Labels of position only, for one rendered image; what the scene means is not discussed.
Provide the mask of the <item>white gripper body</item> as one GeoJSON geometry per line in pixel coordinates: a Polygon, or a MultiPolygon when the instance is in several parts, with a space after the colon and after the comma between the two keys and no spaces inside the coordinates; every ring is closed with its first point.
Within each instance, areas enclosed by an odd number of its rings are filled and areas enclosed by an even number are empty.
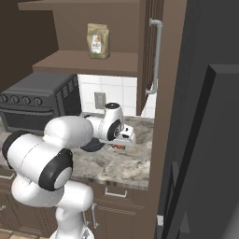
{"type": "Polygon", "coordinates": [[[125,128],[121,131],[117,138],[110,141],[110,144],[113,145],[122,145],[122,146],[134,146],[136,143],[136,136],[133,128],[125,128]]]}

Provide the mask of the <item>dark grey fridge door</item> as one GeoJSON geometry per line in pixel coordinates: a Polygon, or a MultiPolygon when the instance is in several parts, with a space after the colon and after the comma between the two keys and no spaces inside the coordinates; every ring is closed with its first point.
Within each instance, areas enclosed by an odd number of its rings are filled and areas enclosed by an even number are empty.
{"type": "Polygon", "coordinates": [[[162,239],[239,239],[239,64],[211,64],[162,239]]]}

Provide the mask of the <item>dark grey fridge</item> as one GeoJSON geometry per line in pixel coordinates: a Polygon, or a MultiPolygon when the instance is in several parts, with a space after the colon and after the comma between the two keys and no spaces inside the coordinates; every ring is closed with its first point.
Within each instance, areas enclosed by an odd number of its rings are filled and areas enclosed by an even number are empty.
{"type": "Polygon", "coordinates": [[[239,0],[188,0],[176,76],[159,209],[166,218],[211,64],[239,64],[239,0]]]}

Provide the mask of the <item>brown tall side panel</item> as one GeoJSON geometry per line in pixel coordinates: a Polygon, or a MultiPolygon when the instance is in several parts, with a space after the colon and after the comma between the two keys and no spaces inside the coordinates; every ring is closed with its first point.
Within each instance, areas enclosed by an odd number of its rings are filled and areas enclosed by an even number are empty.
{"type": "Polygon", "coordinates": [[[154,239],[187,2],[188,0],[164,0],[148,194],[138,239],[154,239]]]}

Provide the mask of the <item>brown drawer front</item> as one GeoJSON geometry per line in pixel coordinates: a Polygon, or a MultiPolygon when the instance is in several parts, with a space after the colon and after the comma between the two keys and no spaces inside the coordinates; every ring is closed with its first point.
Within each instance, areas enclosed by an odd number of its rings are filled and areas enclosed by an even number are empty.
{"type": "MultiPolygon", "coordinates": [[[[0,176],[11,176],[12,174],[15,175],[15,173],[12,170],[0,168],[0,176]]],[[[0,190],[9,189],[13,182],[13,179],[12,180],[0,179],[0,190]]]]}
{"type": "Polygon", "coordinates": [[[135,189],[126,189],[122,187],[103,185],[98,183],[89,183],[89,186],[92,187],[94,191],[94,197],[96,199],[104,201],[115,201],[122,204],[134,204],[143,206],[146,203],[148,192],[146,190],[135,190],[135,189]],[[123,194],[124,191],[128,191],[126,198],[118,198],[112,196],[105,196],[105,188],[108,187],[109,192],[123,194]]]}

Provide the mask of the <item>brown base cupboard door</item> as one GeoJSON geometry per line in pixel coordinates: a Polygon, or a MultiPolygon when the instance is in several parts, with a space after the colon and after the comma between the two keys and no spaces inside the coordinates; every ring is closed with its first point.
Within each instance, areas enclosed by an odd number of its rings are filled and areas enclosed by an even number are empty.
{"type": "Polygon", "coordinates": [[[97,204],[95,216],[95,239],[136,239],[143,224],[142,209],[97,204]]]}
{"type": "Polygon", "coordinates": [[[54,208],[31,207],[16,202],[6,190],[0,190],[0,228],[50,236],[57,228],[54,208]]]}

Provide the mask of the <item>brown tall cupboard door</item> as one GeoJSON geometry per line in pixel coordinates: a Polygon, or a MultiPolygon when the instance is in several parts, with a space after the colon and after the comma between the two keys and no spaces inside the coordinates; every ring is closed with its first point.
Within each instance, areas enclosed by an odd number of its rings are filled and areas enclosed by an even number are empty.
{"type": "Polygon", "coordinates": [[[150,20],[162,20],[164,0],[140,0],[136,115],[140,116],[148,99],[146,91],[153,85],[157,26],[150,20]]]}

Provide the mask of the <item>tan coffee bag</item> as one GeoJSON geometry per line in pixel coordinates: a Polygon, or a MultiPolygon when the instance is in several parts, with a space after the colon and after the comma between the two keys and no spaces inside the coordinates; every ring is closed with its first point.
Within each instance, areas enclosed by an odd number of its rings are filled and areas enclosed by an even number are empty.
{"type": "Polygon", "coordinates": [[[89,23],[87,44],[91,59],[105,60],[110,56],[109,30],[104,24],[89,23]]]}

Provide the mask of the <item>black toaster oven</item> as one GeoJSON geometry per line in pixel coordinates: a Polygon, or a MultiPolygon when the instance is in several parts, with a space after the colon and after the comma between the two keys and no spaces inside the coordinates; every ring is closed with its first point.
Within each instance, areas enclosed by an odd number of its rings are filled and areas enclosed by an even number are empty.
{"type": "Polygon", "coordinates": [[[79,116],[77,74],[34,72],[0,93],[0,117],[7,132],[42,134],[60,116],[79,116]]]}

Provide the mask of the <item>grey wall outlet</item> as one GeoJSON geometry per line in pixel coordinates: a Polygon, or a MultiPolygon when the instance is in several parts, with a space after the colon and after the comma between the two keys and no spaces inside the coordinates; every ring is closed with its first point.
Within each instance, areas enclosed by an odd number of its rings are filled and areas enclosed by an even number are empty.
{"type": "Polygon", "coordinates": [[[94,102],[95,102],[96,109],[104,109],[105,108],[105,93],[96,92],[94,94],[94,102]]]}

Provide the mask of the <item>brown wooden wall shelf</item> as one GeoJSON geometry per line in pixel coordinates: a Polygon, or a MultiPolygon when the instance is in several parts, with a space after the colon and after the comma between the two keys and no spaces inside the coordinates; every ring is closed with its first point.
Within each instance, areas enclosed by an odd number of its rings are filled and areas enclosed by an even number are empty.
{"type": "Polygon", "coordinates": [[[37,0],[20,10],[51,11],[58,50],[33,65],[35,71],[135,77],[138,62],[140,0],[37,0]],[[101,23],[110,31],[110,57],[89,57],[87,25],[101,23]]]}

